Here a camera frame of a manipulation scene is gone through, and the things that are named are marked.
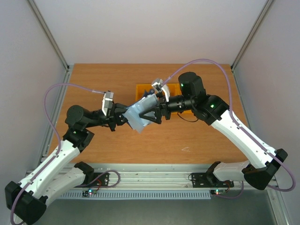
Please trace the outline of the blue card holder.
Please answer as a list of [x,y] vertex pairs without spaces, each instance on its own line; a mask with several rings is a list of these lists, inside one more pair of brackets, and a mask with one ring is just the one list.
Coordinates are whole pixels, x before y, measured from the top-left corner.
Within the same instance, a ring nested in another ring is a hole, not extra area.
[[156,97],[153,89],[145,91],[142,98],[127,107],[126,112],[123,114],[124,118],[127,119],[129,126],[138,133],[141,133],[142,130],[152,122],[150,120],[140,118],[139,114],[154,107],[157,102],[158,98]]

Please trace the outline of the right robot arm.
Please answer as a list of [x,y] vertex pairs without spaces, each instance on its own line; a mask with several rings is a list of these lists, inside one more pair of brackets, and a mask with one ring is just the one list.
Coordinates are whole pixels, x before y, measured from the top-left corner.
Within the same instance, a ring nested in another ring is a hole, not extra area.
[[161,124],[162,117],[169,120],[172,113],[191,111],[197,120],[226,136],[246,157],[245,162],[214,162],[206,171],[204,181],[209,187],[217,187],[229,180],[246,181],[258,190],[264,190],[281,167],[288,154],[283,149],[274,149],[252,133],[229,105],[219,96],[209,95],[201,77],[194,72],[185,72],[178,78],[180,95],[169,97],[159,83],[153,84],[142,100],[153,100],[139,113],[141,119]]

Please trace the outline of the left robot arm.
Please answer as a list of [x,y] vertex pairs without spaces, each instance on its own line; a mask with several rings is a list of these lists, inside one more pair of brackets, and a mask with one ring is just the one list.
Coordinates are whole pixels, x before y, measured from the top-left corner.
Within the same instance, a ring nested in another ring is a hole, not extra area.
[[93,184],[103,185],[94,174],[94,169],[81,161],[66,174],[56,175],[91,142],[94,133],[90,127],[108,127],[114,131],[116,126],[127,122],[124,113],[127,107],[113,102],[105,104],[102,109],[88,111],[74,105],[67,111],[65,123],[68,130],[59,139],[56,149],[29,175],[18,183],[11,181],[5,187],[7,208],[10,209],[12,225],[32,225],[45,213],[47,207],[62,194],[72,188],[92,187]]

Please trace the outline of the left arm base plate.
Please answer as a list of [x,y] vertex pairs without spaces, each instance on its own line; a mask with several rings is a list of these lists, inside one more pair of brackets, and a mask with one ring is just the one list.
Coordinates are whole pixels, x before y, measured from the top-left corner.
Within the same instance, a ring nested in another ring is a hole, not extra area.
[[107,187],[109,185],[110,173],[106,172],[104,175],[100,176],[101,173],[96,172],[93,175],[92,183],[90,184],[81,184],[76,186],[76,188],[95,188],[98,186]]

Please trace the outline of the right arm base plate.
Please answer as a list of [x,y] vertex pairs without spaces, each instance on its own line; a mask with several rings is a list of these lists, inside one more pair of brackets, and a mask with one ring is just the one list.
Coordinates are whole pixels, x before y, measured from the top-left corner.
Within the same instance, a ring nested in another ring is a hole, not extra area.
[[226,181],[214,181],[210,182],[204,172],[193,172],[189,174],[188,179],[192,182],[193,188],[233,188],[234,182],[230,180]]

